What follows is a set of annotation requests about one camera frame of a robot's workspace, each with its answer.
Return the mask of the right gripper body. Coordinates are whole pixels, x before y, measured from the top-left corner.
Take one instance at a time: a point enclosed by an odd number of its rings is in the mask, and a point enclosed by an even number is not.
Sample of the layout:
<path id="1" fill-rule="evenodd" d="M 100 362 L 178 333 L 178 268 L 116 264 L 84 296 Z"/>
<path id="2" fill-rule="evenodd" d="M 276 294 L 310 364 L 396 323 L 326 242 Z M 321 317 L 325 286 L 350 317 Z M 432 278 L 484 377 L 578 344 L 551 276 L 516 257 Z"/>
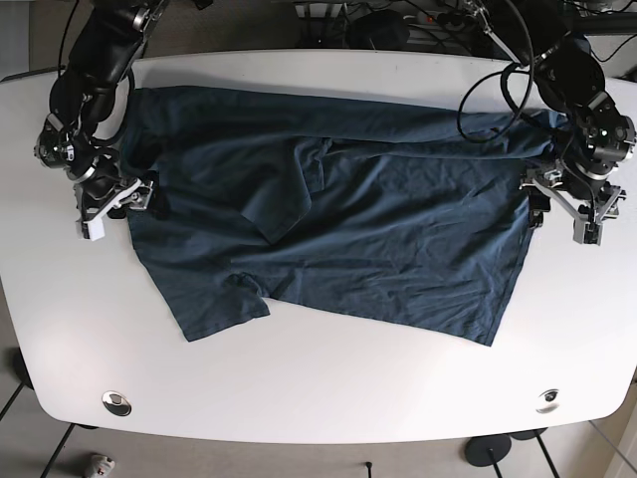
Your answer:
<path id="1" fill-rule="evenodd" d="M 98 175 L 91 168 L 92 177 L 74 180 L 74 192 L 80 218 L 84 221 L 98 218 L 124 218 L 126 212 L 146 211 L 154 196 L 154 172 L 141 177 L 129 175 Z"/>

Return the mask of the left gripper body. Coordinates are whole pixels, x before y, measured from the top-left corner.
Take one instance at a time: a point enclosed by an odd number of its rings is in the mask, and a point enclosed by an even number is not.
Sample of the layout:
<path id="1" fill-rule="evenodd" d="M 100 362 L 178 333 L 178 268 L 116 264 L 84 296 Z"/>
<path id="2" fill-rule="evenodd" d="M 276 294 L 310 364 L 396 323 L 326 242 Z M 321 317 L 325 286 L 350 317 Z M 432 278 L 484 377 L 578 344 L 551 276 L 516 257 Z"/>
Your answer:
<path id="1" fill-rule="evenodd" d="M 552 205 L 560 206 L 574 221 L 587 220 L 601 224 L 617 219 L 619 203 L 626 191 L 607 180 L 591 179 L 570 167 L 564 159 L 554 163 L 529 166 L 521 179 L 520 189 L 527 194 L 539 191 L 550 198 Z"/>

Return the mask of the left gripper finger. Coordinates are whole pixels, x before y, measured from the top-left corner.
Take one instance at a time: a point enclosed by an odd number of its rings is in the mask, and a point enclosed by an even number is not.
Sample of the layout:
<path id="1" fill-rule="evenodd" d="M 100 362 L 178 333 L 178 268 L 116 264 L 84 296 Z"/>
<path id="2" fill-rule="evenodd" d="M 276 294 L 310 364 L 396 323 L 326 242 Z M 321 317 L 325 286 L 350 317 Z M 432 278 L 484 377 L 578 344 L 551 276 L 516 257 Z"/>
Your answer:
<path id="1" fill-rule="evenodd" d="M 543 224 L 543 216 L 550 211 L 550 198 L 539 191 L 530 191 L 529 197 L 529 227 L 540 228 Z"/>

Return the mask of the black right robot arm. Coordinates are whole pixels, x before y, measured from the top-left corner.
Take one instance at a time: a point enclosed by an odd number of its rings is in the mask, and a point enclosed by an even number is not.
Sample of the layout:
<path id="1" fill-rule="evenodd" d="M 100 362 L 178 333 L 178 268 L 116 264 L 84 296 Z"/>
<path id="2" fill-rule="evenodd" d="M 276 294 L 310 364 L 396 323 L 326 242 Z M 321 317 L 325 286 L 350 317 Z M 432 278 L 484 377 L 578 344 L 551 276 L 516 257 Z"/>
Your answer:
<path id="1" fill-rule="evenodd" d="M 50 91 L 50 112 L 34 154 L 45 166 L 62 169 L 74 183 L 78 228 L 87 240 L 104 237 L 106 218 L 121 219 L 127 211 L 165 211 L 151 160 L 131 166 L 120 161 L 116 145 L 127 122 L 108 138 L 96 132 L 113 112 L 118 85 L 127 82 L 135 89 L 133 62 L 166 6 L 164 1 L 95 2 Z"/>

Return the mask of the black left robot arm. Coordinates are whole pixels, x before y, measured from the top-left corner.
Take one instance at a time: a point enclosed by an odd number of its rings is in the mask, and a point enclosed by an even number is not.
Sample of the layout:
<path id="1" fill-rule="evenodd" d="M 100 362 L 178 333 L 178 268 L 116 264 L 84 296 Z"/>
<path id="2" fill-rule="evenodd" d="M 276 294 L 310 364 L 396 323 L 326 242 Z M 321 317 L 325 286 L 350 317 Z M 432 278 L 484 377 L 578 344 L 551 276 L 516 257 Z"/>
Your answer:
<path id="1" fill-rule="evenodd" d="M 608 179 L 636 147 L 635 125 L 607 93 L 601 66 L 546 1 L 465 1 L 462 10 L 511 60 L 496 74 L 513 113 L 505 128 L 519 120 L 541 126 L 526 113 L 525 102 L 513 100 L 513 74 L 527 75 L 525 92 L 537 89 L 542 101 L 568 121 L 567 129 L 544 128 L 554 139 L 555 157 L 529 166 L 522 177 L 530 226 L 541 226 L 556 202 L 573 219 L 575 242 L 600 244 L 605 221 L 618 217 L 618 203 L 626 196 Z"/>

